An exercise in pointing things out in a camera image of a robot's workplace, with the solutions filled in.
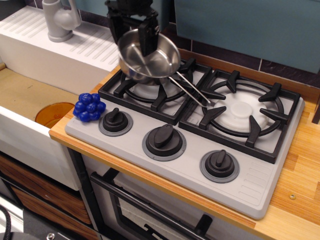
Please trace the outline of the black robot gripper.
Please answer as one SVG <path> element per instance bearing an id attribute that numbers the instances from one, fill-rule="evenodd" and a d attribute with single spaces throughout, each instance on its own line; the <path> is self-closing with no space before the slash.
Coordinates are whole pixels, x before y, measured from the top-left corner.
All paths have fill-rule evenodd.
<path id="1" fill-rule="evenodd" d="M 125 33 L 126 24 L 138 25 L 139 20 L 132 16 L 144 17 L 138 27 L 138 38 L 143 57 L 146 57 L 158 48 L 159 24 L 158 12 L 151 5 L 152 0 L 106 0 L 108 8 L 107 19 L 114 42 L 117 44 Z"/>

